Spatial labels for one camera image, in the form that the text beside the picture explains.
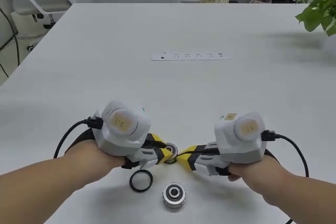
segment bearing inner ring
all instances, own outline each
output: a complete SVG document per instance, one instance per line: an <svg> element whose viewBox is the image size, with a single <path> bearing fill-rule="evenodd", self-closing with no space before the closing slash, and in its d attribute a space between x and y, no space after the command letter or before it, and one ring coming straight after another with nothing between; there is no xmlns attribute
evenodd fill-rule
<svg viewBox="0 0 336 224"><path fill-rule="evenodd" d="M171 187L168 191L169 196L173 199L178 198L180 196L180 189L177 187Z"/></svg>

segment black rubber o-ring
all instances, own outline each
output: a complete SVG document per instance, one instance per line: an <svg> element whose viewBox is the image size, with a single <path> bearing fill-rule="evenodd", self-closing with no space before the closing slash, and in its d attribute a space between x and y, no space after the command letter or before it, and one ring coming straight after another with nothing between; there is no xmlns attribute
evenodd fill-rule
<svg viewBox="0 0 336 224"><path fill-rule="evenodd" d="M149 183L149 186L145 189L137 189L134 185L133 185L133 177L135 176L135 174L137 173L145 173L149 176L149 179L150 179L150 183ZM130 177L130 187L132 188L133 191L136 191L137 193L144 193L145 191L147 191L149 188L151 188L153 184L153 175L151 174L150 171L148 170L137 170L135 173L132 174L132 176Z"/></svg>

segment black cable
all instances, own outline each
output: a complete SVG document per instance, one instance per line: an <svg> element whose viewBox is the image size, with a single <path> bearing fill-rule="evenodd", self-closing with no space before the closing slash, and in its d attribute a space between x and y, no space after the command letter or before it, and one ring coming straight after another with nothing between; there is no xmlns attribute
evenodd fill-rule
<svg viewBox="0 0 336 224"><path fill-rule="evenodd" d="M5 73L5 75L7 76L7 78L9 78L8 74L6 73L4 67L1 65L1 63L0 63L0 67L2 68L2 71Z"/></svg>
<svg viewBox="0 0 336 224"><path fill-rule="evenodd" d="M61 141L59 141L57 148L55 150L55 154L54 154L54 158L57 158L59 150L61 149L65 139L67 138L67 136L71 133L71 131L73 131L77 126L81 125L81 124L85 124L86 120L82 120L79 121L77 123L75 123L73 126L70 127L70 129L68 129L68 131L64 134L64 136L62 137Z"/></svg>
<svg viewBox="0 0 336 224"><path fill-rule="evenodd" d="M16 37L16 34L15 34L15 31L14 31L14 27L12 25L12 23L9 21L9 18L7 17L7 15L4 13L4 11L0 8L0 12L4 15L5 19L8 21L9 25L10 25L10 28L13 32L13 37L14 37L14 40L15 40L15 44L16 44L16 57L17 57L17 66L20 66L20 52L19 52L19 43L17 41L17 37Z"/></svg>
<svg viewBox="0 0 336 224"><path fill-rule="evenodd" d="M59 143L57 145L57 148L55 150L54 158L57 158L59 150L61 149L65 139L68 137L68 135L71 133L71 131L73 131L77 126L79 126L81 124L86 124L89 128L101 129L102 126L103 126L103 119L99 118L99 117L89 117L89 118L84 119L82 121L79 121L79 122L75 123L73 126L71 126L68 129L68 131L64 134L61 141L59 141Z"/></svg>
<svg viewBox="0 0 336 224"><path fill-rule="evenodd" d="M305 171L306 177L309 178L309 169L308 169L307 161L306 161L305 157L303 156L300 148L296 145L296 143L294 143L294 141L292 139L290 139L290 138L288 138L286 136L283 136L283 135L276 134L276 138L281 138L281 139L286 140L287 142L289 142L296 149L296 151L298 152L298 154L301 157L301 160L303 162L303 166L304 166L304 171Z"/></svg>

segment label sticker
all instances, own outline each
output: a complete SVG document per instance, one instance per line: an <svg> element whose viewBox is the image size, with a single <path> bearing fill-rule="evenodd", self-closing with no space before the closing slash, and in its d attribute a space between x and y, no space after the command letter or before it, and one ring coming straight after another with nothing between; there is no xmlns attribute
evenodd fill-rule
<svg viewBox="0 0 336 224"><path fill-rule="evenodd" d="M116 112L112 119L110 120L112 126L118 128L121 132L127 132L131 125L132 121L126 118L123 114Z"/></svg>
<svg viewBox="0 0 336 224"><path fill-rule="evenodd" d="M245 123L242 123L240 130L243 135L255 133L259 131L258 123L256 120L249 120Z"/></svg>
<svg viewBox="0 0 336 224"><path fill-rule="evenodd" d="M232 56L223 52L159 52L151 54L154 61L167 60L232 60Z"/></svg>
<svg viewBox="0 0 336 224"><path fill-rule="evenodd" d="M237 113L228 113L224 120L232 121L236 117Z"/></svg>

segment power strip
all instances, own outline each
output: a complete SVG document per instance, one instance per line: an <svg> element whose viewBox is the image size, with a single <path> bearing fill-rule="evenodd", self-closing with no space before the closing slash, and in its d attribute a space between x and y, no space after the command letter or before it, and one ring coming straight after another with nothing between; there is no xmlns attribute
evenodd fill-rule
<svg viewBox="0 0 336 224"><path fill-rule="evenodd" d="M167 60L233 60L222 52L161 52L151 54L154 61Z"/></svg>

